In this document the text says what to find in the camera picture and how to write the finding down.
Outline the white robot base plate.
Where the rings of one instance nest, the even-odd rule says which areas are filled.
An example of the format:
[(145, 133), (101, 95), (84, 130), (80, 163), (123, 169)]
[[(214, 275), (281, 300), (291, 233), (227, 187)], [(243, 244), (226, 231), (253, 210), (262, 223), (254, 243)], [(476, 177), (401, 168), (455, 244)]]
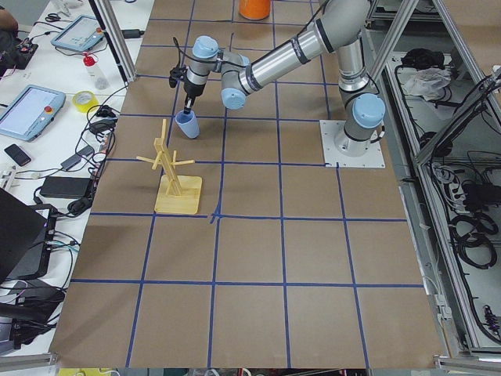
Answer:
[(324, 165), (328, 168), (385, 168), (380, 142), (373, 142), (378, 134), (366, 141), (354, 141), (344, 133), (345, 121), (319, 122)]

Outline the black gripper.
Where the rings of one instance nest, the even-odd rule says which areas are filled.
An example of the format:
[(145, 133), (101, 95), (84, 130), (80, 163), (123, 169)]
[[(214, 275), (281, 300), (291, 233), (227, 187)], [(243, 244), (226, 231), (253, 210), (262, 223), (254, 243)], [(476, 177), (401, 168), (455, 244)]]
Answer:
[(201, 96), (204, 92), (204, 85), (197, 85), (189, 80), (186, 80), (183, 85), (186, 93), (185, 105), (183, 109), (184, 114), (194, 114), (193, 108), (190, 108), (190, 103), (194, 103), (195, 99)]

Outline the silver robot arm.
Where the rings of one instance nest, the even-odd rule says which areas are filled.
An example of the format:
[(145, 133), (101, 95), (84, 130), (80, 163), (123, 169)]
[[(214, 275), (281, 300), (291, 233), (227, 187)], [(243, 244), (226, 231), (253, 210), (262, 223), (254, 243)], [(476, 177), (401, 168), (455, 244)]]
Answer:
[(178, 126), (184, 125), (182, 119), (196, 123), (193, 104), (203, 94), (212, 73), (221, 75), (224, 107), (239, 110), (251, 94), (291, 76), (322, 55), (334, 53), (343, 94), (365, 92), (370, 77), (360, 33), (369, 8), (369, 1), (326, 1), (319, 8), (321, 16), (313, 16), (295, 36), (255, 61), (224, 50), (212, 37), (201, 35), (194, 42), (190, 64), (182, 68), (186, 97), (183, 110), (176, 115)]

